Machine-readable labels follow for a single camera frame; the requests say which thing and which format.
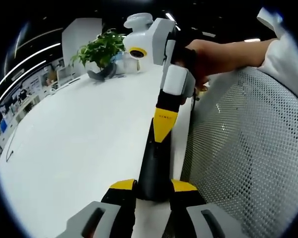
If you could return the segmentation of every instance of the white table surface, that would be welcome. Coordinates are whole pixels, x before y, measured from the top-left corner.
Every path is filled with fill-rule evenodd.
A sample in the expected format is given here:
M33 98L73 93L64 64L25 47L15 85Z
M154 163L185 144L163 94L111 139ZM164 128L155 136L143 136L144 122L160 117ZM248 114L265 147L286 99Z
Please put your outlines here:
M81 80L48 96L18 125L14 154L0 159L0 183L17 220L31 237L53 238L67 220L109 186L138 179L162 67L97 83ZM180 107L172 136L173 177L180 178L191 100ZM161 237L168 203L137 200L133 238Z

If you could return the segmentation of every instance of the potted plant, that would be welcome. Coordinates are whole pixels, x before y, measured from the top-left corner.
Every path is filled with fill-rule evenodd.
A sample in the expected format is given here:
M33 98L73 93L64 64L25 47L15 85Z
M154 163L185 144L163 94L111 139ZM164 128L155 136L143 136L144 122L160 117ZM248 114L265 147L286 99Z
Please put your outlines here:
M100 70L103 70L110 64L113 56L125 50L123 36L124 34L117 34L113 29L98 35L94 41L81 46L77 54L72 56L72 65L76 60L82 62L84 67L86 62L95 62Z

